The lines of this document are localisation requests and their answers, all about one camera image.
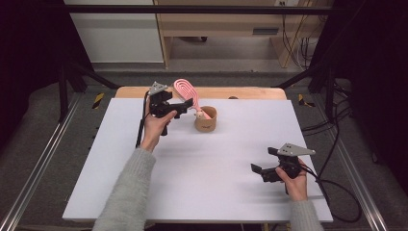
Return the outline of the pink hairbrush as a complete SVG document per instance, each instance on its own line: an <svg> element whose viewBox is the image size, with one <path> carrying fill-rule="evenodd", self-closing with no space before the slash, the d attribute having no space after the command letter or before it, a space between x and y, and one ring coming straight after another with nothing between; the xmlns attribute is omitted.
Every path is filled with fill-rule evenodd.
<svg viewBox="0 0 408 231"><path fill-rule="evenodd" d="M192 107L196 110L198 115L202 118L210 119L211 117L205 113L198 104L199 96L194 88L194 86L186 79L178 79L173 83L173 89L180 95L184 100L191 99L193 101Z"/></svg>

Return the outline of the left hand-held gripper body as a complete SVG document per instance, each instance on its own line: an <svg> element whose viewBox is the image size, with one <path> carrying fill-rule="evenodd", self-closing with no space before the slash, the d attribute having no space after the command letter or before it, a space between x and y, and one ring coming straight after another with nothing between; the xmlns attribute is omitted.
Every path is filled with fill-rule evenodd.
<svg viewBox="0 0 408 231"><path fill-rule="evenodd" d="M168 102L172 93L167 91L167 85L154 82L148 91L149 112L157 118L166 116L175 110L175 106Z"/></svg>

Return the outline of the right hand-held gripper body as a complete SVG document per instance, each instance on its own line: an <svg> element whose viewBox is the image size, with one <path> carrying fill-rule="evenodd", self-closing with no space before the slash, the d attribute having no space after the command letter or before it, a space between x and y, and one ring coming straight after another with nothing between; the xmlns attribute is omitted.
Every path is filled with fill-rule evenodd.
<svg viewBox="0 0 408 231"><path fill-rule="evenodd" d="M298 157L303 155L315 155L316 151L313 149L308 149L301 147L292 143L285 143L282 147L278 149L279 167L281 167L289 177L295 178L301 171L301 164ZM281 181L281 178L275 171L275 167L264 169L264 174L262 178L265 182L277 182Z"/></svg>

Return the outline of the dark curtain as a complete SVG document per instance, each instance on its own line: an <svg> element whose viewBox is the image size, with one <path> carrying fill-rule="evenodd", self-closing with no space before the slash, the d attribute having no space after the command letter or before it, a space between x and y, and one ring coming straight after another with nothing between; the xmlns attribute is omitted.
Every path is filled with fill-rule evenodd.
<svg viewBox="0 0 408 231"><path fill-rule="evenodd" d="M351 104L370 146L408 194L408 0L334 0L350 14L330 15L313 61L335 50L335 76L351 83Z"/></svg>
<svg viewBox="0 0 408 231"><path fill-rule="evenodd" d="M32 92L58 81L74 62L91 70L64 0L0 0L0 148L29 107Z"/></svg>

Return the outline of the person's right hand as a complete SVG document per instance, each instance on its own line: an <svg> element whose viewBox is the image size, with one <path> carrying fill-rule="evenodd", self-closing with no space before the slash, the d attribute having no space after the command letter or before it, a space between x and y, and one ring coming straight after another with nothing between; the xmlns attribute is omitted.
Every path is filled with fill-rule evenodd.
<svg viewBox="0 0 408 231"><path fill-rule="evenodd" d="M307 172L304 169L302 169L295 178L289 177L281 167L278 167L275 171L285 183L292 201L306 201L308 199Z"/></svg>

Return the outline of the person's left hand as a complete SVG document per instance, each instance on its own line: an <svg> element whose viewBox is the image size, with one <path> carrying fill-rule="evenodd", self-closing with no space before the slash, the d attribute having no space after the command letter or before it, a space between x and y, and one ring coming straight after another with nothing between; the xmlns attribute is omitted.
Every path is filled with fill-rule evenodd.
<svg viewBox="0 0 408 231"><path fill-rule="evenodd" d="M140 142L140 148L153 152L156 145L159 143L160 136L165 127L176 116L176 111L171 111L164 117L155 117L150 114L149 106L146 106L144 119L144 135Z"/></svg>

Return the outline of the aluminium floor rail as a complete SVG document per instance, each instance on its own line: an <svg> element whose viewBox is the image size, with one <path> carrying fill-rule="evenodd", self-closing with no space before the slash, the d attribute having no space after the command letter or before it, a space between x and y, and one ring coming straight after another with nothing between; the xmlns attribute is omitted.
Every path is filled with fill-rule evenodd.
<svg viewBox="0 0 408 231"><path fill-rule="evenodd" d="M36 162L31 174L26 180L22 190L20 191L17 199L8 211L7 215L0 222L0 231L14 231L22 218L28 204L30 203L33 194L35 193L38 184L46 171L50 161L52 160L59 144L64 137L64 133L70 124L74 114L77 111L78 104L82 99L81 93L74 93L72 99L68 104L68 111L62 121L59 121L56 128L53 131L52 136L48 140L46 146L41 152L41 155Z"/></svg>
<svg viewBox="0 0 408 231"><path fill-rule="evenodd" d="M337 151L340 163L344 169L345 175L353 189L356 198L363 210L367 222L370 225L371 231L389 231L385 220L379 212L371 193L365 184L362 175L349 157L348 151L344 142L340 137L340 131L337 128L329 130L330 140L334 144L334 149Z"/></svg>

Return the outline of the black frame strut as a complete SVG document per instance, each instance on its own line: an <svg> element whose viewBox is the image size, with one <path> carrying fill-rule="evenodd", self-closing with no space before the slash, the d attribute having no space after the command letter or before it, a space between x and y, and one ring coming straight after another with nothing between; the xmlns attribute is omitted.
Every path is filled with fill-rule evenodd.
<svg viewBox="0 0 408 231"><path fill-rule="evenodd" d="M325 104L324 114L330 122L334 122L334 85L335 85L335 70L329 64L318 63L300 72L289 80L278 84L277 88L285 90L293 84L311 77L308 90L310 93L320 93L322 88L325 88Z"/></svg>
<svg viewBox="0 0 408 231"><path fill-rule="evenodd" d="M103 86L118 90L120 85L117 85L108 79L100 76L95 71L85 68L76 63L63 64L59 69L58 84L60 95L60 118L62 122L68 115L68 96L67 84L70 84L75 92L85 92L88 85L83 79L84 76L90 77L92 80L102 84Z"/></svg>

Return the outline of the wooden table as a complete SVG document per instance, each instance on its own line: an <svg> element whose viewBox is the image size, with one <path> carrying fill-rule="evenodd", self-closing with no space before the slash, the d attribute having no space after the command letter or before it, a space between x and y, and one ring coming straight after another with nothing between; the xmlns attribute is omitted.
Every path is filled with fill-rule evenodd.
<svg viewBox="0 0 408 231"><path fill-rule="evenodd" d="M149 87L121 87L117 90L115 98L143 98ZM197 87L199 98L227 99L272 99L286 100L286 93L279 88L258 87Z"/></svg>

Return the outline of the yellow black tape marker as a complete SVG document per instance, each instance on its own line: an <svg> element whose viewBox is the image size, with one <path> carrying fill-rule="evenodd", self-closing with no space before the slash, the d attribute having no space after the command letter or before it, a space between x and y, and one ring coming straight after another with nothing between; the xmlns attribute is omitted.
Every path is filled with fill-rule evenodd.
<svg viewBox="0 0 408 231"><path fill-rule="evenodd" d="M306 102L302 94L298 95L298 104L300 106L307 106L307 107L311 107L311 108L316 107L315 103Z"/></svg>
<svg viewBox="0 0 408 231"><path fill-rule="evenodd" d="M104 95L105 95L105 93L100 92L95 96L95 99L94 99L92 107L91 107L92 109L98 109Z"/></svg>

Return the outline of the black horizontal frame bar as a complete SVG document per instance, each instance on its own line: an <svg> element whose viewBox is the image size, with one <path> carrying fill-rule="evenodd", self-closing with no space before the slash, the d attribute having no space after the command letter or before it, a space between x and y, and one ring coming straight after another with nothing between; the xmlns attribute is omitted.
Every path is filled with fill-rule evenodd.
<svg viewBox="0 0 408 231"><path fill-rule="evenodd" d="M329 15L342 9L331 7L246 7L246 6L187 6L187 5L65 5L70 13L209 13L209 14L307 14Z"/></svg>

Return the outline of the white cabinet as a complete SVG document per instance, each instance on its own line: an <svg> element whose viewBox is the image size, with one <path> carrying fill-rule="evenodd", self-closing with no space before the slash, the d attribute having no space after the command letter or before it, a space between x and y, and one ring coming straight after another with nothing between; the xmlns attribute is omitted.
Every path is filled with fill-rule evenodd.
<svg viewBox="0 0 408 231"><path fill-rule="evenodd" d="M93 64L164 61L154 13L72 13L70 16Z"/></svg>

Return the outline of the light wooden desk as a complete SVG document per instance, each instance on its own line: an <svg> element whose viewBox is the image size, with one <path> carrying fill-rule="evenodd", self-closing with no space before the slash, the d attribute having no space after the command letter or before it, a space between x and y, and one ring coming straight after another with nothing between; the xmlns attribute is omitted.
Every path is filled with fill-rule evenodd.
<svg viewBox="0 0 408 231"><path fill-rule="evenodd" d="M331 7L334 0L153 0L160 5ZM176 37L269 38L280 65L286 68L299 51L302 38L317 39L324 28L324 15L159 13L159 28L165 39Z"/></svg>

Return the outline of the brown cup with small figure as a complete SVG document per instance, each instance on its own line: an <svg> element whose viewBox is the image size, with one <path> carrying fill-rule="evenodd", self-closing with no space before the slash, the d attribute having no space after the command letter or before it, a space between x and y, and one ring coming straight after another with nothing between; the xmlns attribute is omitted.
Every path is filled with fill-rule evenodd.
<svg viewBox="0 0 408 231"><path fill-rule="evenodd" d="M195 114L194 127L199 132L213 132L217 127L217 110L211 106L203 106Z"/></svg>

